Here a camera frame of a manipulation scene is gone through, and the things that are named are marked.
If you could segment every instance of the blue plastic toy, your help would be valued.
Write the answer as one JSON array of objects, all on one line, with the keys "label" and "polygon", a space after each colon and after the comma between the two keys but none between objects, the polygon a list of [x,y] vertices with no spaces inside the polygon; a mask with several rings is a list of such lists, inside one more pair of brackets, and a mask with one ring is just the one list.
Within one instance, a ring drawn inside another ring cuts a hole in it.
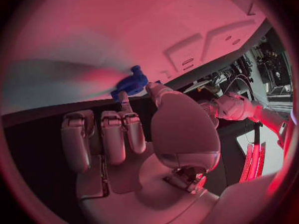
[{"label": "blue plastic toy", "polygon": [[128,96],[141,92],[144,86],[147,85],[148,79],[142,73],[140,66],[134,66],[131,68],[133,74],[124,78],[116,85],[116,90],[111,92],[112,98],[119,102],[119,93],[125,91]]}]

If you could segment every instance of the curved white surface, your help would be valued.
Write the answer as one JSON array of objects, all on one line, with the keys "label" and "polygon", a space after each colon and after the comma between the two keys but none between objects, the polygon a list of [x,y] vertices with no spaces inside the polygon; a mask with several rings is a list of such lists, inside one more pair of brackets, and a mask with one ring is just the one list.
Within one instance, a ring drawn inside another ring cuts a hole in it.
[{"label": "curved white surface", "polygon": [[36,0],[20,13],[2,114],[110,99],[134,65],[166,83],[239,49],[265,19],[249,0]]}]

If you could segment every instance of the blue object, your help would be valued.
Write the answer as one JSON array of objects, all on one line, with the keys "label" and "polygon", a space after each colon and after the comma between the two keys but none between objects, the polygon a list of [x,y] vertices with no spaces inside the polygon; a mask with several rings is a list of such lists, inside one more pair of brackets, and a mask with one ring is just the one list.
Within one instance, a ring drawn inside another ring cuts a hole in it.
[{"label": "blue object", "polygon": [[131,68],[133,74],[124,78],[116,85],[116,90],[111,92],[112,98],[119,102],[119,93],[125,91],[128,96],[141,92],[144,86],[147,85],[148,79],[142,73],[140,66],[134,66]]}]

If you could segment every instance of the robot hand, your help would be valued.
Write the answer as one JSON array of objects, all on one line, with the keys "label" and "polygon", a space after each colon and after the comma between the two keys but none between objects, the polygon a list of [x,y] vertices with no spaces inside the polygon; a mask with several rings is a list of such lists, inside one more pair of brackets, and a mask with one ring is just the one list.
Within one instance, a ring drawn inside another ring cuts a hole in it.
[{"label": "robot hand", "polygon": [[259,121],[255,117],[258,107],[262,107],[258,102],[251,102],[247,98],[236,93],[230,92],[223,95],[212,102],[214,105],[214,113],[218,118],[226,120],[244,120],[251,119],[254,122]]}]

